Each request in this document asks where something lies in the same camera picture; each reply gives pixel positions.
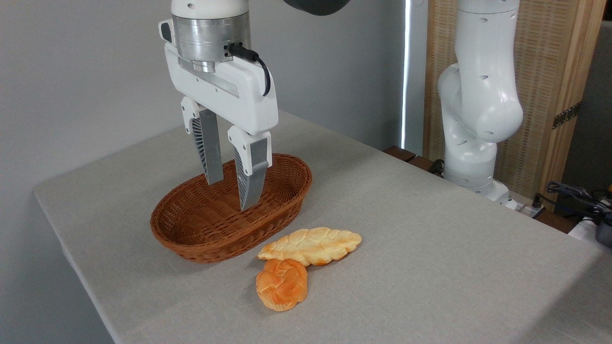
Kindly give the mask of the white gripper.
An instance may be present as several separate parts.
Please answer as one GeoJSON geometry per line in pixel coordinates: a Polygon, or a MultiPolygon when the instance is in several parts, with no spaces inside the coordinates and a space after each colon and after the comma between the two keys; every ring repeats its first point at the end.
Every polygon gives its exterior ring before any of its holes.
{"type": "Polygon", "coordinates": [[[172,24],[160,22],[159,34],[173,85],[185,96],[181,108],[186,133],[192,135],[206,180],[213,185],[224,179],[217,115],[234,125],[228,139],[234,146],[240,206],[246,211],[258,204],[267,168],[273,165],[269,130],[278,124],[274,82],[264,97],[262,66],[240,57],[216,63],[214,72],[194,70],[177,52],[172,24]]]}

